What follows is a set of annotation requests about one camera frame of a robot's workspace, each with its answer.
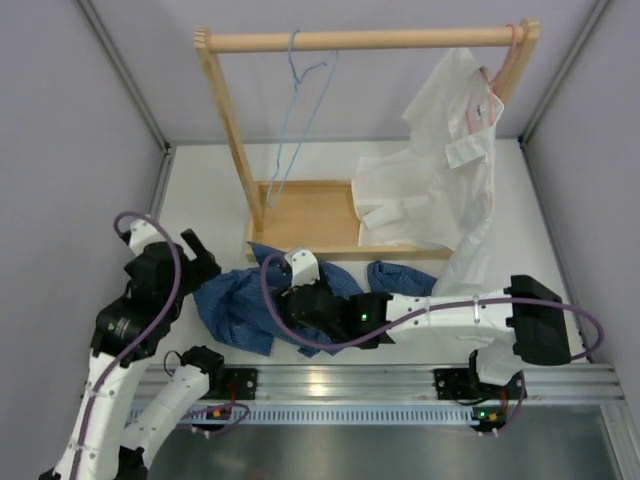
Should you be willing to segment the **blue checked shirt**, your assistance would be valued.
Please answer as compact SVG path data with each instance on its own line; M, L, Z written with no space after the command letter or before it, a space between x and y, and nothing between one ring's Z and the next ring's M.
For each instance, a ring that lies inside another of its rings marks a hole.
M198 315L213 338L231 347L250 353L270 356L276 338L298 346L298 352L310 358L318 349L300 344L288 337L274 322L265 305L261 283L261 266L275 248L249 242L258 263L257 267L232 270L204 283L194 294ZM409 296L430 296L437 279L409 266L374 261L366 266L368 288L363 290L356 279L335 263L320 261L320 270L335 295L350 297L367 291L399 293ZM285 273L278 262L267 269L269 291L287 287L291 274ZM297 328L296 333L316 343L331 343L324 333Z

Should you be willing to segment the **light blue wire hanger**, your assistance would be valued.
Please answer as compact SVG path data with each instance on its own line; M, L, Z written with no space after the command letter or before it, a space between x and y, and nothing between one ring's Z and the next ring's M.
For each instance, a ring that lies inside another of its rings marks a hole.
M317 62L300 68L294 54L295 41L300 34L300 30L292 31L287 42L286 54L291 73L292 95L284 113L276 149L275 165L267 186L266 207L268 209L274 209L279 203L284 187L298 161L303 144L308 140L320 107L333 82L339 63L339 52L330 50ZM322 87L315 103L309 108L308 115L300 118L298 105L304 97L306 84L310 77L319 74L324 74Z

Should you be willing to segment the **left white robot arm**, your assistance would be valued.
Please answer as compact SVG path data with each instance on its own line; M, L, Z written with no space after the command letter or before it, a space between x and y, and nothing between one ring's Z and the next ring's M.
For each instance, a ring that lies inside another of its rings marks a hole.
M125 293L102 309L91 339L89 375L72 434L44 479L144 479L161 446L200 398L226 386L224 358L205 346L180 354L180 365L134 422L132 403L160 341L186 296L221 272L196 233L181 237L194 253L166 243L148 222L122 236L135 253Z

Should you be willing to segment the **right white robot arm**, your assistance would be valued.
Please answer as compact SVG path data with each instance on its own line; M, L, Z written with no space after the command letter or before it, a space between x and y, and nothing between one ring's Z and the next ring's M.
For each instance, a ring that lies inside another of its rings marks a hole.
M315 280L277 291L271 300L295 336L303 329L326 335L322 350L372 350L436 335L475 341L467 368L444 371L436 380L439 399L462 405L515 398L512 383L525 367L571 361L560 298L527 275L470 298L374 292L341 297L326 281Z

